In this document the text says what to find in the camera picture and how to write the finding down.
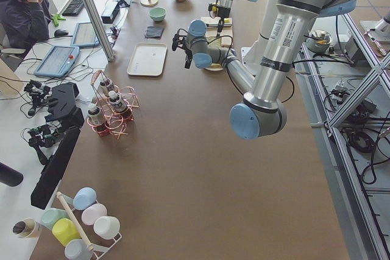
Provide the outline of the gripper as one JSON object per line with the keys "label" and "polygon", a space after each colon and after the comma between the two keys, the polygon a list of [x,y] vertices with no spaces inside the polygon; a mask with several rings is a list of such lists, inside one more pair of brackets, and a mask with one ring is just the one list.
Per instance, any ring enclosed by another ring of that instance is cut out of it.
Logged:
{"label": "gripper", "polygon": [[217,34],[216,34],[216,37],[220,37],[221,36],[221,32],[224,28],[224,23],[225,23],[225,18],[223,17],[220,17],[219,21],[218,21],[218,26],[217,26]]}
{"label": "gripper", "polygon": [[192,62],[192,59],[193,59],[193,53],[192,53],[191,49],[187,48],[185,41],[182,41],[182,49],[185,51],[185,54],[186,54],[185,69],[189,69],[190,64]]}

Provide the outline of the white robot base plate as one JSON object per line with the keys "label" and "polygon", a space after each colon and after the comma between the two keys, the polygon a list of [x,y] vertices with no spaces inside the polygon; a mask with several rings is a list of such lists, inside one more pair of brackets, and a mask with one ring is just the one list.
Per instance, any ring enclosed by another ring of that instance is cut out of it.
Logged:
{"label": "white robot base plate", "polygon": [[242,63],[246,66],[255,65],[260,62],[260,55],[256,46],[241,48]]}

